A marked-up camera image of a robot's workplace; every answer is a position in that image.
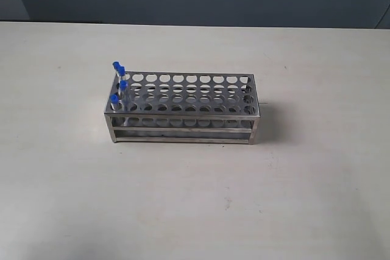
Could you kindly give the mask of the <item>blue-capped tube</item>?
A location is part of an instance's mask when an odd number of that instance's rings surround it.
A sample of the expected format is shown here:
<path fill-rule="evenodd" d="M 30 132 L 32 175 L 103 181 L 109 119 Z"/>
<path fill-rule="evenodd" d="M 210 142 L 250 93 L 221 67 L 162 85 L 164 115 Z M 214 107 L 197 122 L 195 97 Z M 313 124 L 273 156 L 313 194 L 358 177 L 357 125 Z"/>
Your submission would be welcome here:
<path fill-rule="evenodd" d="M 121 103 L 117 94 L 110 96 L 110 107 L 115 113 L 121 110 Z"/>
<path fill-rule="evenodd" d="M 122 109 L 124 111 L 129 111 L 129 85 L 126 80 L 121 80 L 119 82 L 119 88 L 118 88 L 118 97 L 119 101 L 121 102 Z"/>
<path fill-rule="evenodd" d="M 121 81 L 121 65 L 120 65 L 119 61 L 113 62 L 113 68 L 114 68 L 116 76 L 118 78 L 118 82 L 120 82 Z"/>
<path fill-rule="evenodd" d="M 125 90 L 127 88 L 127 80 L 126 80 L 126 70 L 125 67 L 118 67 L 118 80 L 119 80 L 119 90 Z"/>

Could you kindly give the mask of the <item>stainless steel test tube rack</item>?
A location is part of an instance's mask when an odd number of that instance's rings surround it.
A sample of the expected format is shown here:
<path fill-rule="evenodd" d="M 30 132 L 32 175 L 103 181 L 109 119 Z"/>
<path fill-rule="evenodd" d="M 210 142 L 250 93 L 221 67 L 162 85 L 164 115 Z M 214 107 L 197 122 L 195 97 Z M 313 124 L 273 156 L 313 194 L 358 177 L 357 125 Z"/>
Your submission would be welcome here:
<path fill-rule="evenodd" d="M 254 144 L 260 107 L 252 74 L 126 71 L 129 111 L 104 116 L 113 142 Z"/>

